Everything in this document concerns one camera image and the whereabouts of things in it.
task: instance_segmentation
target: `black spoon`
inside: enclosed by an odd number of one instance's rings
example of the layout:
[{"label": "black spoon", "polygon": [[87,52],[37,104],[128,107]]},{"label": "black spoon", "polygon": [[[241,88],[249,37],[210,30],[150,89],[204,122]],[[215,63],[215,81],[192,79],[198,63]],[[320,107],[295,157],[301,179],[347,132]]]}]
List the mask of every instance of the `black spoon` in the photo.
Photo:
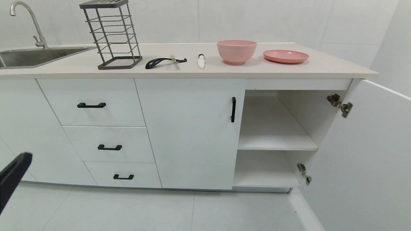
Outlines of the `black spoon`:
[{"label": "black spoon", "polygon": [[173,62],[187,62],[187,59],[179,60],[179,59],[171,59],[171,58],[155,58],[153,60],[148,61],[148,63],[145,65],[146,69],[151,69],[155,65],[159,64],[163,60],[171,60]]}]

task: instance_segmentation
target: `metal hinge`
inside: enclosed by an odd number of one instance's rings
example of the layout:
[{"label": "metal hinge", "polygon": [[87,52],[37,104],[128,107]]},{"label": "metal hinge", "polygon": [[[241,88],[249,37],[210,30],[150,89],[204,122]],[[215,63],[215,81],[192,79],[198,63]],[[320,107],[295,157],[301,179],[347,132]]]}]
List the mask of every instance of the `metal hinge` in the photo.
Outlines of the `metal hinge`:
[{"label": "metal hinge", "polygon": [[307,176],[307,169],[305,168],[305,165],[303,164],[297,164],[298,170],[300,171],[301,175],[305,178],[305,184],[309,185],[312,181],[311,176]]},{"label": "metal hinge", "polygon": [[348,113],[350,113],[351,108],[353,108],[353,104],[350,102],[342,104],[340,99],[341,97],[337,94],[327,96],[327,100],[331,103],[331,105],[341,109],[342,117],[347,118]]}]

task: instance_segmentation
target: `cabinet handle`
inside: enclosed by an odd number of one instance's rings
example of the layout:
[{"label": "cabinet handle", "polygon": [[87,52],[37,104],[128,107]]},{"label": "cabinet handle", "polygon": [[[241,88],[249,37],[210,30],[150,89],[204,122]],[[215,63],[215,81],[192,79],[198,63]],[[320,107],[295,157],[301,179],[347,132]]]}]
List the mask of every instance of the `cabinet handle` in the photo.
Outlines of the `cabinet handle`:
[{"label": "cabinet handle", "polygon": [[98,150],[110,150],[110,151],[120,151],[120,149],[122,148],[122,145],[117,145],[115,148],[105,148],[104,144],[100,144],[97,149]]},{"label": "cabinet handle", "polygon": [[231,112],[231,122],[234,123],[234,117],[236,116],[236,98],[231,98],[231,102],[233,103],[233,111]]},{"label": "cabinet handle", "polygon": [[113,179],[114,180],[132,180],[134,178],[134,175],[129,175],[129,177],[127,177],[127,178],[123,178],[123,177],[119,177],[119,175],[118,174],[115,174],[114,176],[113,176]]},{"label": "cabinet handle", "polygon": [[79,103],[78,108],[104,108],[106,103],[99,103],[98,105],[86,105],[85,103]]}]

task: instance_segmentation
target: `beige countertop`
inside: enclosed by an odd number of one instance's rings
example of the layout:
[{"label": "beige countertop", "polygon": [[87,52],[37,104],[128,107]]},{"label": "beige countertop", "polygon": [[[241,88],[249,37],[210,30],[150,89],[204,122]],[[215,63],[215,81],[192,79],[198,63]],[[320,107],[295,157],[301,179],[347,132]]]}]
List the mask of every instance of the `beige countertop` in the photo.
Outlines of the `beige countertop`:
[{"label": "beige countertop", "polygon": [[[216,44],[140,44],[143,60],[132,69],[98,70],[102,60],[97,49],[26,69],[1,69],[0,79],[49,78],[247,78],[247,79],[373,79],[377,72],[340,58],[293,43],[259,43],[253,57],[244,65],[225,64]],[[310,58],[302,64],[286,65],[265,60],[265,50],[294,50]],[[205,56],[205,69],[197,66],[198,54]],[[154,69],[145,64],[154,58],[173,54],[187,62],[163,61]]]}]

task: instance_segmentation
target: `floor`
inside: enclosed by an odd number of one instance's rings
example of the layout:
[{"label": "floor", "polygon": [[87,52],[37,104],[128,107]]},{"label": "floor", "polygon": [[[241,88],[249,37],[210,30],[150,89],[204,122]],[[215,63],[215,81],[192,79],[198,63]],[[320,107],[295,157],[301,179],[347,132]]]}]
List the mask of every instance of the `floor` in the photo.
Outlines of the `floor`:
[{"label": "floor", "polygon": [[292,194],[190,192],[21,183],[0,230],[317,231]]}]

